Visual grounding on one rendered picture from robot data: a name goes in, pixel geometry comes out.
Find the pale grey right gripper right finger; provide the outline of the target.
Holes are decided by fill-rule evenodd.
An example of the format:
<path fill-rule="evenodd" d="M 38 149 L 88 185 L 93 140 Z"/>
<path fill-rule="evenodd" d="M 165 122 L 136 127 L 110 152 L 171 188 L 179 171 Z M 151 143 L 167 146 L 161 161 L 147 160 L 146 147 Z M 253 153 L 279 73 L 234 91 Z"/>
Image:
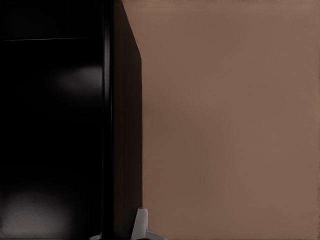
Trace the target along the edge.
<path fill-rule="evenodd" d="M 167 240 L 165 236 L 158 233 L 154 233 L 148 229 L 148 210 L 146 208 L 137 209 L 130 239 L 131 240 Z"/>

